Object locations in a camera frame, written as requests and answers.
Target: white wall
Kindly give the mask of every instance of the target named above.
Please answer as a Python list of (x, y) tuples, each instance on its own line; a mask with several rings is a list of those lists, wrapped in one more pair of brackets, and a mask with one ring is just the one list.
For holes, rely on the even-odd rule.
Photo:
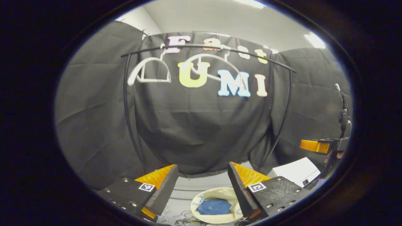
[(123, 14), (116, 20), (127, 23), (141, 31), (145, 29), (144, 33), (147, 35), (156, 35), (162, 33), (158, 25), (143, 6), (137, 7)]

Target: letter cutout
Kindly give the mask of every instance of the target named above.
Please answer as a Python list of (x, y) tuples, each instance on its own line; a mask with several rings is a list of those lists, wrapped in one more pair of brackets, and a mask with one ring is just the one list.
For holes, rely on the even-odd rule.
[[(243, 52), (248, 52), (248, 49), (247, 49), (246, 47), (242, 46), (242, 45), (239, 45), (239, 46), (237, 47), (237, 49), (240, 50), (240, 51), (243, 51)], [(249, 60), (249, 59), (250, 59), (250, 55), (245, 54), (245, 53), (239, 53), (239, 56), (240, 56), (241, 58), (246, 59), (246, 60)]]
[(240, 72), (240, 76), (237, 75), (236, 79), (233, 79), (232, 74), (228, 70), (218, 70), (218, 74), (221, 76), (221, 89), (218, 91), (219, 96), (229, 96), (228, 86), (232, 95), (236, 95), (237, 89), (240, 85), (240, 90), (237, 94), (241, 97), (249, 97), (248, 91), (248, 76), (247, 72)]
[[(183, 64), (184, 62), (180, 62), (177, 66), (181, 69)], [(189, 88), (201, 87), (207, 82), (207, 73), (210, 64), (207, 62), (201, 62), (201, 65), (197, 64), (200, 73), (200, 77), (198, 79), (191, 79), (190, 77), (191, 67), (193, 65), (194, 64), (190, 62), (189, 64), (187, 64), (186, 68), (184, 68), (183, 70), (179, 70), (178, 79), (180, 83), (185, 87)]]
[[(219, 39), (205, 39), (204, 40), (204, 45), (205, 46), (212, 46), (212, 47), (216, 47), (216, 46), (221, 46), (221, 41), (219, 40)], [(216, 51), (219, 51), (219, 50), (221, 50), (221, 49), (214, 49), (214, 48), (204, 48), (203, 47), (203, 49), (204, 50), (216, 50)]]
[[(190, 41), (191, 37), (186, 35), (186, 36), (170, 36), (168, 37), (169, 39), (169, 45), (185, 45), (186, 41)], [(180, 49), (177, 47), (174, 48), (168, 48), (166, 49), (166, 53), (179, 53)]]
[[(264, 53), (262, 49), (256, 49), (256, 50), (254, 50), (254, 52), (260, 57), (266, 57), (267, 56), (267, 54)], [(261, 59), (261, 58), (258, 58), (258, 60), (263, 64), (268, 63), (268, 60), (264, 60), (264, 59)]]
[(267, 91), (265, 90), (265, 76), (261, 74), (255, 74), (254, 77), (257, 79), (257, 96), (259, 97), (266, 97), (268, 95)]

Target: black fabric backdrop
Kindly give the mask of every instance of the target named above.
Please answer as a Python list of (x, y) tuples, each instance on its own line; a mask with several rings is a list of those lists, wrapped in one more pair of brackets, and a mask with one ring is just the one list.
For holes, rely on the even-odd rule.
[[(164, 62), (171, 83), (140, 83), (128, 87), (128, 104), (135, 141), (144, 156), (141, 163), (127, 129), (123, 105), (123, 73), (126, 58), (136, 51), (168, 45), (169, 36), (189, 35), (189, 43), (202, 44), (217, 38), (221, 44), (242, 45), (250, 53), (261, 45), (234, 37), (202, 32), (149, 36), (125, 23), (114, 21), (91, 37), (71, 59), (60, 80), (55, 101), (55, 124), (60, 146), (78, 176), (91, 188), (102, 189), (121, 177), (136, 178), (168, 164), (178, 164), (183, 176), (197, 177), (221, 172), (229, 161), (249, 160), (255, 170), (267, 174), (272, 167), (307, 156), (320, 169), (324, 156), (298, 148), (301, 139), (337, 138), (338, 111), (342, 107), (335, 92), (339, 83), (350, 110), (350, 87), (341, 65), (328, 50), (295, 49), (273, 54), (295, 70), (293, 95), (281, 138), (267, 161), (263, 161), (282, 122), (288, 94), (287, 69), (262, 64), (255, 57), (243, 59), (231, 52), (228, 61), (249, 73), (250, 97), (218, 95), (220, 82), (208, 79), (198, 88), (179, 82), (177, 64), (199, 53), (224, 57), (226, 51), (182, 48), (166, 54)], [(131, 56), (129, 73), (140, 60), (159, 57), (161, 50)], [(229, 70), (224, 63), (209, 62), (209, 74)], [(256, 95), (255, 74), (266, 77), (267, 97)], [(150, 62), (146, 78), (166, 78), (166, 69)]]

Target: white box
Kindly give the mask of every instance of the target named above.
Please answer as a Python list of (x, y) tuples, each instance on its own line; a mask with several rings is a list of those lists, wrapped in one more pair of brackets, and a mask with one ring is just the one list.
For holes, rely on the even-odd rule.
[(270, 178), (278, 176), (285, 177), (298, 186), (304, 187), (319, 174), (320, 171), (318, 168), (307, 157), (304, 157), (286, 165), (272, 168), (267, 176)]

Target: ceiling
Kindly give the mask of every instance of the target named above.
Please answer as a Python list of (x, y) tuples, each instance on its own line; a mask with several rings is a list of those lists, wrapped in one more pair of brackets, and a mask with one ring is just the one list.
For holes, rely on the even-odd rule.
[(278, 51), (313, 47), (310, 30), (271, 7), (262, 9), (235, 0), (155, 0), (144, 8), (163, 33), (224, 33)]

